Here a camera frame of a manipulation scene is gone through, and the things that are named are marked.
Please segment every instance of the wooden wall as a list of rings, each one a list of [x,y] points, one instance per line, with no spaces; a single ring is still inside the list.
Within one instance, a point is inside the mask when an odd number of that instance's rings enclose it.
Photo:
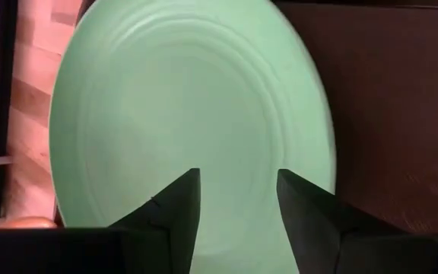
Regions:
[[[19,1],[8,126],[8,151],[15,159],[5,193],[8,218],[54,215],[50,98],[80,5],[81,0]]]

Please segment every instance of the dark brown surface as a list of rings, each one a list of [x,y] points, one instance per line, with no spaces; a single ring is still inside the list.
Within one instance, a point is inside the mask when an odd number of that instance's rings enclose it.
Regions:
[[[409,231],[438,231],[438,10],[279,7],[325,85],[337,194]]]

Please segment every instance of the plate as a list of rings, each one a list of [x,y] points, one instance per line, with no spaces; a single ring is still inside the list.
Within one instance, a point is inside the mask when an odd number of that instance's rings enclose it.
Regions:
[[[333,192],[334,151],[313,61],[263,0],[98,1],[52,96],[67,226],[107,226],[201,169],[192,273],[296,272],[277,170]]]

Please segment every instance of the mint green plate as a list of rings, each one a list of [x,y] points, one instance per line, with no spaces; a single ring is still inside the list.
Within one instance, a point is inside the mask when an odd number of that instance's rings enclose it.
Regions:
[[[294,273],[278,168],[334,191],[329,107],[265,0],[100,0],[59,70],[52,175],[65,224],[107,226],[202,172],[192,273]]]

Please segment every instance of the green plate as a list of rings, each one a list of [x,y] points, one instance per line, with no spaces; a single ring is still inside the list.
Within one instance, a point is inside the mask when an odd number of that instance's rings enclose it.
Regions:
[[[335,186],[321,81],[264,0],[96,2],[62,60],[50,154],[72,227],[107,226],[199,167],[192,273],[297,272],[277,170]]]

